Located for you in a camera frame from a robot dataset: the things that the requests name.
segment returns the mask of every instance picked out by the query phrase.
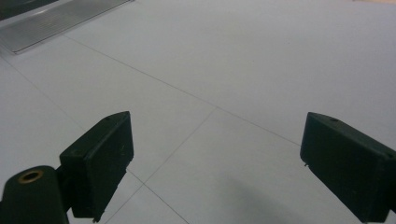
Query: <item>white surface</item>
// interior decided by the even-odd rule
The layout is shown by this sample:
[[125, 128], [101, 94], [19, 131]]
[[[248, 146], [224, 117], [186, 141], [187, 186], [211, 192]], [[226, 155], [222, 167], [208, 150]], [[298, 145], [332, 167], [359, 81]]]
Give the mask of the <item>white surface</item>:
[[313, 111], [396, 148], [394, 21], [349, 0], [137, 0], [0, 50], [0, 184], [130, 110], [150, 189], [127, 175], [108, 223], [359, 223], [294, 143]]

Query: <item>small hole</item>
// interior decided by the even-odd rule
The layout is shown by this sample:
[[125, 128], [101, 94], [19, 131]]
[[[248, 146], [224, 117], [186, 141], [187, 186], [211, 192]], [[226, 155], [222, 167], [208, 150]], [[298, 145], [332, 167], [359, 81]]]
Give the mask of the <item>small hole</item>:
[[41, 170], [29, 171], [24, 175], [21, 175], [20, 178], [18, 178], [18, 182], [21, 184], [29, 184], [35, 182], [37, 179], [41, 178], [41, 176], [43, 176], [43, 172]]

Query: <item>metal grate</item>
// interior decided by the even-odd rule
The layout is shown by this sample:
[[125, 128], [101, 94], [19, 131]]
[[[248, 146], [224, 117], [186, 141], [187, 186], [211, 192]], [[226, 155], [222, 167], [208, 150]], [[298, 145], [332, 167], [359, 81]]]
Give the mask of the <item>metal grate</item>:
[[32, 47], [129, 0], [74, 0], [0, 29], [0, 44], [14, 53]]

